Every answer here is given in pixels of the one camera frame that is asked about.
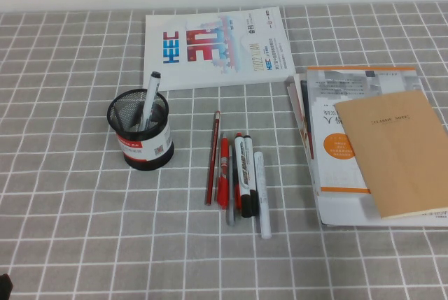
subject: book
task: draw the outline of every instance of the book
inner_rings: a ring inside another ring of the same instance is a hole
[[[307,162],[311,175],[311,185],[313,187],[314,200],[316,203],[320,221],[326,225],[335,226],[448,227],[447,211],[384,219],[381,218],[379,214],[372,194],[320,192],[320,186],[318,187],[318,185],[316,184],[316,176],[312,171],[316,160],[311,158],[309,152],[309,139],[307,138],[307,134],[305,132],[305,120],[307,118],[307,112],[303,108],[305,105],[301,104],[304,103],[304,95],[302,93],[302,90],[304,88],[300,86],[300,83],[302,82],[303,84],[304,81],[307,81],[306,74],[296,74],[294,76],[294,83],[291,83],[288,86],[288,93],[290,94],[295,118],[297,120],[297,132],[302,138],[305,154],[307,156]]]
[[[147,15],[143,87],[160,90],[285,81],[295,73],[280,10]]]
[[[335,104],[382,218],[448,209],[448,136],[421,91]]]
[[[309,140],[318,193],[369,194],[334,105],[391,92],[422,90],[416,71],[395,67],[310,67],[307,90]]]

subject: red marker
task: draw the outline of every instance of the red marker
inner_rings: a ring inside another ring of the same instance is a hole
[[[219,117],[220,112],[216,111],[215,121],[213,123],[213,140],[211,141],[211,154],[210,154],[210,168],[209,168],[209,181],[207,184],[207,191],[205,195],[205,204],[211,205],[211,196],[213,194],[213,179],[215,173],[215,158],[216,158],[216,146],[218,145],[218,133],[219,133]]]
[[[226,209],[229,204],[229,178],[227,177],[229,167],[229,140],[223,135],[221,137],[221,159],[220,177],[218,181],[218,204]]]

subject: kraft paper notebook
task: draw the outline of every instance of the kraft paper notebook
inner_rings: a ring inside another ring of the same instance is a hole
[[[448,209],[448,135],[422,92],[335,107],[382,218]]]

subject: pencil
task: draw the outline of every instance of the pencil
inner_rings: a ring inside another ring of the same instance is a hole
[[[216,111],[215,112],[215,120],[213,122],[213,139],[211,141],[209,181],[207,183],[207,191],[206,191],[206,195],[205,195],[205,204],[207,206],[211,205],[211,196],[213,194],[216,146],[218,145],[218,133],[219,133],[219,118],[220,118],[220,112]]]

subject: orange stripe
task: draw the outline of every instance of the orange stripe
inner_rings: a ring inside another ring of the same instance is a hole
[[[370,190],[367,188],[347,188],[347,187],[321,187],[322,192],[335,192],[335,193],[364,193],[370,194]]]
[[[414,67],[369,67],[369,66],[327,66],[327,67],[319,67],[319,66],[310,66],[308,69],[312,71],[341,71],[341,70],[349,70],[349,71],[414,71]]]

